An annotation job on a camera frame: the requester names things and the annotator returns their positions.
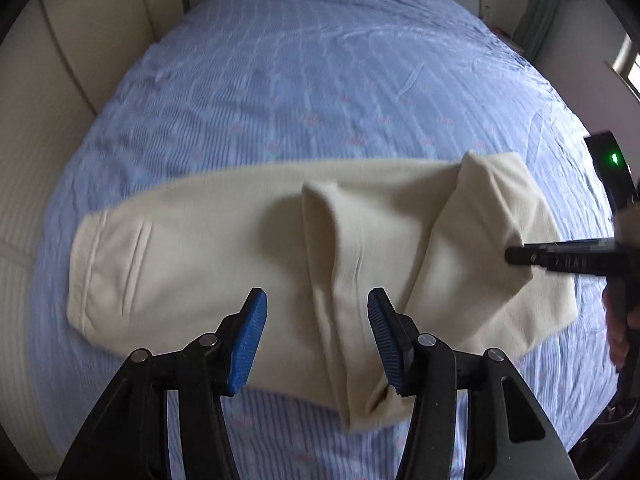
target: blue bed sheet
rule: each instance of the blue bed sheet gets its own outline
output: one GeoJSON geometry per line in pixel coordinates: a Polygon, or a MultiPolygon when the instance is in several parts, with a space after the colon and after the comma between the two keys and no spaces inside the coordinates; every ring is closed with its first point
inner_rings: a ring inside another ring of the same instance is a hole
{"type": "MultiPolygon", "coordinates": [[[[70,248],[85,214],[243,164],[514,151],[561,235],[597,237],[610,234],[610,210],[586,133],[532,66],[451,0],[208,0],[127,73],[47,210],[29,341],[54,444],[66,451],[122,362],[66,322],[70,248]]],[[[577,279],[578,319],[518,364],[567,447],[615,390],[601,288],[577,279]]],[[[242,478],[392,478],[406,436],[406,424],[342,434],[335,413],[264,392],[246,390],[225,410],[242,478]]],[[[172,468],[182,478],[176,416],[172,396],[172,468]]]]}

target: blue gripper pad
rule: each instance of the blue gripper pad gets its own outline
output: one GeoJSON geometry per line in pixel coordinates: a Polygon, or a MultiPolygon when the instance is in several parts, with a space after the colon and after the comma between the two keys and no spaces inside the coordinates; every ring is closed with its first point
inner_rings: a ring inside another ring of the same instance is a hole
{"type": "Polygon", "coordinates": [[[253,288],[242,307],[244,323],[231,349],[231,368],[227,380],[228,392],[235,395],[246,384],[255,353],[267,321],[267,295],[261,288],[253,288]]]}
{"type": "Polygon", "coordinates": [[[367,298],[367,316],[376,340],[380,360],[385,368],[386,380],[398,394],[404,384],[404,363],[402,350],[394,338],[391,316],[395,320],[396,311],[382,288],[374,288],[367,298]]]}

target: metal screw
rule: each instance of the metal screw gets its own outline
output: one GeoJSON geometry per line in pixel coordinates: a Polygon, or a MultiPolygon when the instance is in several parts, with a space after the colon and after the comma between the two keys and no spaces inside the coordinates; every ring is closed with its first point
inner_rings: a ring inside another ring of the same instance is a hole
{"type": "Polygon", "coordinates": [[[504,352],[499,348],[489,348],[487,355],[489,356],[489,359],[491,359],[491,361],[504,361],[504,352]]]}
{"type": "Polygon", "coordinates": [[[144,348],[138,348],[131,354],[131,360],[135,363],[141,363],[146,361],[149,357],[149,352],[147,352],[144,348]]]}
{"type": "Polygon", "coordinates": [[[212,333],[202,334],[200,339],[198,339],[198,343],[201,346],[215,346],[218,342],[218,336],[212,333]]]}
{"type": "Polygon", "coordinates": [[[436,338],[431,334],[420,334],[418,336],[418,344],[422,346],[435,346],[436,338]]]}

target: fabric fold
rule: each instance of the fabric fold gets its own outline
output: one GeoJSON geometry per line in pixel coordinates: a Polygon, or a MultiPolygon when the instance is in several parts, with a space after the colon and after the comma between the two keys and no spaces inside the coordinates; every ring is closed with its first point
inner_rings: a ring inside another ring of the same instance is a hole
{"type": "Polygon", "coordinates": [[[504,263],[558,239],[519,156],[331,160],[165,184],[84,219],[68,320],[120,355],[175,351],[238,310],[269,315],[249,384],[340,413],[348,430],[407,418],[366,314],[374,286],[453,348],[517,360],[577,315],[572,280],[504,263]]]}

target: window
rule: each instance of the window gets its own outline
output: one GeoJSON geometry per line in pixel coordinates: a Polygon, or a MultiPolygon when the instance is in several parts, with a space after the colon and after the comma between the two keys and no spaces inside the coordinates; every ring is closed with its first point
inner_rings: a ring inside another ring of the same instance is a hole
{"type": "Polygon", "coordinates": [[[613,63],[613,70],[625,81],[640,99],[640,55],[638,47],[633,44],[631,38],[625,38],[620,53],[613,63]]]}

